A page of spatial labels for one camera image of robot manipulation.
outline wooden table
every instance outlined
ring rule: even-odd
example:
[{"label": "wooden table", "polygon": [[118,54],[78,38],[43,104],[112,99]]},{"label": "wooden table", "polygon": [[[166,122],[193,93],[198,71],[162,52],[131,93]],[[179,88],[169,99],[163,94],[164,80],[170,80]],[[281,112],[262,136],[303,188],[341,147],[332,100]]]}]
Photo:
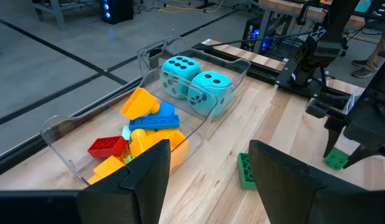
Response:
[{"label": "wooden table", "polygon": [[[265,33],[264,30],[267,30],[267,27],[269,25],[269,21],[270,21],[270,18],[272,17],[273,12],[290,16],[290,18],[287,19],[282,32],[282,35],[285,35],[290,25],[291,18],[298,17],[303,7],[302,4],[288,2],[284,0],[258,0],[257,2],[249,1],[249,4],[251,3],[258,5],[261,9],[265,10],[262,23],[260,25],[261,32],[257,36],[258,39],[264,38],[265,35],[267,35],[267,33]],[[321,9],[309,7],[307,15],[305,16],[305,20],[321,22],[323,21],[324,17],[325,17],[325,13]],[[346,26],[354,27],[358,29],[362,28],[364,26],[364,18],[358,17],[358,16],[351,16]],[[255,45],[256,48],[254,52],[259,53],[260,52],[259,46],[262,45],[262,42],[257,42],[256,45]]]},{"label": "wooden table", "polygon": [[[225,45],[216,49],[278,70],[283,67],[281,62],[235,47]],[[307,164],[368,190],[385,189],[384,160],[370,157],[341,171],[324,165],[322,155],[328,138],[323,127],[326,119],[317,119],[305,113],[306,98],[249,77],[244,81],[247,87],[238,106],[227,114],[208,141],[170,177],[160,223],[269,223],[258,192],[240,187],[237,156],[240,152],[247,152],[251,139],[266,142]],[[355,86],[338,80],[329,80],[328,84],[347,92],[355,89]],[[120,132],[118,128],[107,130],[105,126],[114,117],[118,119],[123,102],[100,115],[87,127],[87,131],[81,129],[76,135]],[[71,140],[80,137],[72,135],[69,136]],[[85,142],[79,141],[69,147],[78,148],[82,144]],[[350,147],[349,143],[343,144],[345,148]],[[0,175],[0,189],[83,187],[48,147]]]}]

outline cable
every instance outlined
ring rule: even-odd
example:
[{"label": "cable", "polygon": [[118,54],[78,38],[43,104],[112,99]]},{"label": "cable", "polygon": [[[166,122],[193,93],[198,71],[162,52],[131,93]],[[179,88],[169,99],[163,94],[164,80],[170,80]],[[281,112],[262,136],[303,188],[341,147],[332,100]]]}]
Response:
[{"label": "cable", "polygon": [[353,34],[353,35],[349,38],[349,40],[351,40],[353,37],[355,37],[355,36],[361,31],[361,29],[358,29],[358,30],[356,31],[356,33]]},{"label": "cable", "polygon": [[363,32],[363,30],[361,30],[361,33],[366,34],[366,35],[384,35],[385,34],[384,32],[379,33],[379,34],[367,34],[367,33]]},{"label": "cable", "polygon": [[274,40],[274,39],[284,39],[287,37],[297,37],[300,35],[306,35],[310,34],[311,32],[301,33],[301,34],[293,34],[293,35],[283,35],[278,37],[269,37],[269,38],[260,38],[260,39],[245,39],[245,40],[233,40],[229,42],[224,42],[220,44],[212,44],[212,45],[205,45],[202,47],[195,48],[196,50],[204,50],[204,49],[212,49],[213,47],[222,46],[222,45],[229,45],[229,44],[235,44],[235,43],[241,43],[241,42],[248,42],[248,41],[260,41],[260,40]]},{"label": "cable", "polygon": [[291,55],[291,52],[292,52],[292,50],[293,50],[293,46],[295,45],[295,42],[297,41],[297,39],[295,38],[294,40],[293,40],[293,43],[292,43],[292,46],[291,46],[291,49],[290,49],[290,51],[289,51],[289,53],[288,53],[288,57],[287,58],[290,58],[290,55]]},{"label": "cable", "polygon": [[220,3],[220,5],[213,11],[207,11],[206,9],[195,9],[195,8],[184,8],[184,7],[176,7],[176,6],[171,6],[169,4],[166,5],[166,7],[170,7],[170,8],[174,8],[174,9],[184,9],[184,10],[193,10],[193,11],[202,11],[202,12],[208,12],[208,13],[212,13],[212,12],[216,12],[217,10],[220,9],[220,7],[222,7],[224,3],[224,0],[222,0],[222,2]]}]

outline yellow lego brick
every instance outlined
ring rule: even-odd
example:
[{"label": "yellow lego brick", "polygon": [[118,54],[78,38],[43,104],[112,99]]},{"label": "yellow lego brick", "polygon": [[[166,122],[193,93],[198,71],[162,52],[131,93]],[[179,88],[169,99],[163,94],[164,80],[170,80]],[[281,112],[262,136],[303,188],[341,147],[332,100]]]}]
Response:
[{"label": "yellow lego brick", "polygon": [[110,156],[94,169],[94,173],[99,177],[104,178],[123,166],[125,166],[125,164],[119,161],[115,156]]},{"label": "yellow lego brick", "polygon": [[97,174],[94,174],[93,177],[91,177],[87,182],[89,184],[95,184],[97,181],[101,180],[102,178],[97,175]]},{"label": "yellow lego brick", "polygon": [[136,129],[130,134],[131,143],[129,144],[130,154],[132,156],[139,156],[151,146],[153,146],[152,139],[149,138],[143,129]]},{"label": "yellow lego brick", "polygon": [[130,150],[128,148],[128,146],[126,146],[126,149],[123,150],[122,154],[119,156],[119,157],[116,157],[119,161],[121,161],[122,163],[125,163],[125,159],[126,157],[128,157],[130,155]]},{"label": "yellow lego brick", "polygon": [[131,133],[130,151],[132,156],[139,156],[147,149],[160,142],[162,139],[169,139],[171,146],[171,165],[170,172],[172,173],[178,166],[180,166],[188,154],[188,140],[178,129],[162,129],[149,136],[146,131],[136,129]]},{"label": "yellow lego brick", "polygon": [[137,87],[129,100],[123,105],[120,113],[129,119],[136,119],[146,113],[156,113],[159,111],[159,103],[155,96],[151,95],[144,88]]},{"label": "yellow lego brick", "polygon": [[184,162],[188,154],[188,139],[182,142],[177,149],[173,149],[170,154],[170,174]]},{"label": "yellow lego brick", "polygon": [[155,130],[145,130],[145,133],[149,136],[154,134],[156,131]]}]

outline lego brick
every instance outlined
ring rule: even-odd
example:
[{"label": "lego brick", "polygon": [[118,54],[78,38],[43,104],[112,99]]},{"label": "lego brick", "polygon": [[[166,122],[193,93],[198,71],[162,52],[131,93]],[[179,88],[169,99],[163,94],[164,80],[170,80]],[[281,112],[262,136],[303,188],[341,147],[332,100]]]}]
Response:
[{"label": "lego brick", "polygon": [[156,132],[156,130],[145,130],[145,133],[150,136],[152,134],[154,134]]},{"label": "lego brick", "polygon": [[177,170],[177,168],[184,162],[188,154],[188,139],[182,140],[178,148],[171,148],[170,154],[170,174]]},{"label": "lego brick", "polygon": [[131,162],[133,159],[135,159],[135,157],[134,156],[131,156],[131,155],[129,155],[128,157],[126,157],[126,159],[125,159],[125,164],[128,164],[129,162]]},{"label": "lego brick", "polygon": [[125,150],[127,141],[122,136],[97,139],[87,150],[94,158],[120,156]]},{"label": "lego brick", "polygon": [[108,159],[94,168],[94,173],[101,178],[105,178],[123,166],[125,166],[125,164],[119,161],[115,156],[110,156]]},{"label": "lego brick", "polygon": [[130,150],[126,146],[126,149],[122,152],[122,154],[119,157],[116,157],[119,161],[122,163],[125,163],[126,157],[130,156]]},{"label": "lego brick", "polygon": [[148,116],[169,116],[174,115],[174,106],[168,102],[162,102],[159,106],[159,111]]},{"label": "lego brick", "polygon": [[134,130],[130,135],[130,139],[130,154],[135,157],[139,156],[141,153],[145,152],[154,145],[152,143],[152,139],[149,138],[146,132],[142,129]]},{"label": "lego brick", "polygon": [[242,189],[256,190],[252,169],[250,168],[249,157],[247,153],[238,154],[238,170]]},{"label": "lego brick", "polygon": [[125,140],[129,141],[129,140],[130,140],[130,133],[131,133],[131,131],[130,131],[130,129],[129,129],[129,125],[125,125],[125,126],[123,127],[123,130],[122,130],[122,137],[123,137]]},{"label": "lego brick", "polygon": [[87,180],[87,182],[88,182],[89,184],[94,184],[94,183],[98,182],[98,181],[101,180],[101,179],[102,179],[102,178],[101,178],[99,175],[94,174],[93,177],[91,177],[91,178],[89,178],[89,179]]},{"label": "lego brick", "polygon": [[130,131],[136,129],[167,129],[180,127],[178,115],[170,116],[142,116],[131,120],[129,123]]},{"label": "lego brick", "polygon": [[160,142],[162,139],[169,139],[171,150],[185,140],[184,135],[178,129],[164,129],[151,135],[147,135],[143,129],[136,129],[131,133],[131,143],[129,145],[131,155],[139,156],[147,149]]},{"label": "lego brick", "polygon": [[156,101],[155,96],[144,88],[137,87],[129,100],[123,105],[120,113],[132,120],[146,113],[157,113],[158,111],[159,103]]},{"label": "lego brick", "polygon": [[340,170],[348,162],[348,159],[349,155],[334,147],[324,158],[324,163],[334,170]]}]

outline yellow cable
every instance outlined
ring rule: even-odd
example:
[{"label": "yellow cable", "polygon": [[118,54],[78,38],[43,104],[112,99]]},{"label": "yellow cable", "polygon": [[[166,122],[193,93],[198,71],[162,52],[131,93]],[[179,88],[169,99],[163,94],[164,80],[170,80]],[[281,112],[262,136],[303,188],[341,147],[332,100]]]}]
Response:
[{"label": "yellow cable", "polygon": [[186,11],[185,9],[184,10],[180,10],[180,11],[164,11],[162,9],[158,9],[158,12],[165,12],[165,13],[179,13],[179,12],[184,12]]},{"label": "yellow cable", "polygon": [[174,9],[184,9],[184,10],[195,10],[195,11],[205,11],[205,12],[216,12],[218,9],[220,9],[220,7],[223,5],[224,3],[224,0],[222,0],[222,2],[220,3],[220,5],[213,11],[206,11],[204,9],[195,9],[195,8],[183,8],[183,7],[176,7],[176,6],[171,6],[171,5],[166,5],[166,7],[171,7],[171,8],[174,8]]}]

